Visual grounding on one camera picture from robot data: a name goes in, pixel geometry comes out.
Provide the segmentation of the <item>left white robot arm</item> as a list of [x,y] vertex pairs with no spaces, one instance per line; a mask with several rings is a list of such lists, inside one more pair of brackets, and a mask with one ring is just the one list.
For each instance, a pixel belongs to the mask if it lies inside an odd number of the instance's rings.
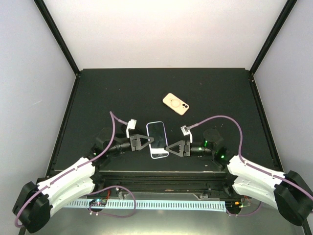
[[105,183],[96,171],[98,166],[109,163],[110,153],[140,151],[154,142],[153,137],[141,134],[100,136],[91,153],[57,175],[38,183],[26,183],[13,206],[15,226],[29,233],[42,229],[50,218],[73,200],[85,195],[100,195]]

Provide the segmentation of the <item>lavender phone case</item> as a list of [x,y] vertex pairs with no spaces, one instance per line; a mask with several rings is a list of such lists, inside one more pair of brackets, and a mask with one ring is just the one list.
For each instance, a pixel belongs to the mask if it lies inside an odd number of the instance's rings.
[[169,155],[169,152],[167,152],[165,149],[152,149],[150,145],[149,150],[152,159],[166,158]]

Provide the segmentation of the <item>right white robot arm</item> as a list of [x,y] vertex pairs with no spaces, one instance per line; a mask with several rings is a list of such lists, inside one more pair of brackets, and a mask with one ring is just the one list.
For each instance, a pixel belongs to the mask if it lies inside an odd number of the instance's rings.
[[313,211],[313,191],[300,174],[271,170],[235,155],[215,129],[204,132],[202,143],[181,140],[165,149],[179,157],[209,156],[230,177],[222,185],[225,196],[252,197],[277,209],[293,225],[302,226]]

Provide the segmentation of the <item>teal phone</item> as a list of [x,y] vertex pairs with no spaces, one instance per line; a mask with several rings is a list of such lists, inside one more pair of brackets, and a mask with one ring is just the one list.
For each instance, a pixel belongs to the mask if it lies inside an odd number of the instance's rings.
[[154,138],[150,144],[152,149],[164,149],[167,146],[165,126],[162,121],[150,122],[146,125],[147,134]]

